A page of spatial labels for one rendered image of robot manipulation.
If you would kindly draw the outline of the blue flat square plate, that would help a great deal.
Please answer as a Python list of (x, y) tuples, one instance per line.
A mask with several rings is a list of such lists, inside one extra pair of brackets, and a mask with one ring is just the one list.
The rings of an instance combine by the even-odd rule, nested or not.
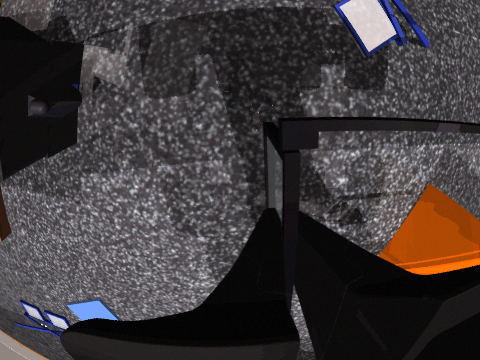
[(120, 320), (119, 316), (112, 309), (108, 307), (101, 299), (93, 299), (87, 301), (77, 301), (77, 303), (69, 303), (67, 305), (69, 309), (72, 309), (75, 315), (79, 316), (80, 320), (91, 320), (93, 317), (103, 317), (103, 319)]

